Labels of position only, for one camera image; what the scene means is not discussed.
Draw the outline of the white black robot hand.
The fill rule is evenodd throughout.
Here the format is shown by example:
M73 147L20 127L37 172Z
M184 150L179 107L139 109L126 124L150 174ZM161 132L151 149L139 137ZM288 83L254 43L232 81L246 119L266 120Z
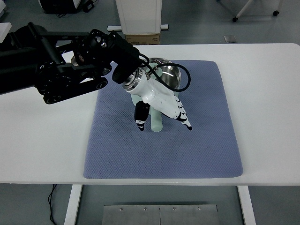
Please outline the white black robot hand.
M138 69L122 84L123 89L131 95L141 99L135 104L134 120L138 128L143 131L150 108L161 112L168 118L180 121L188 130L192 126L183 104L174 92L156 79L148 78L142 69Z

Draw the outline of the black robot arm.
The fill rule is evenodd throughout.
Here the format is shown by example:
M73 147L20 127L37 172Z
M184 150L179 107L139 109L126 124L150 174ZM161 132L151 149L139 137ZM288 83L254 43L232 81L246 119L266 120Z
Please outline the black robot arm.
M0 45L1 94L35 87L54 104L125 82L149 60L118 33L50 32L28 23Z

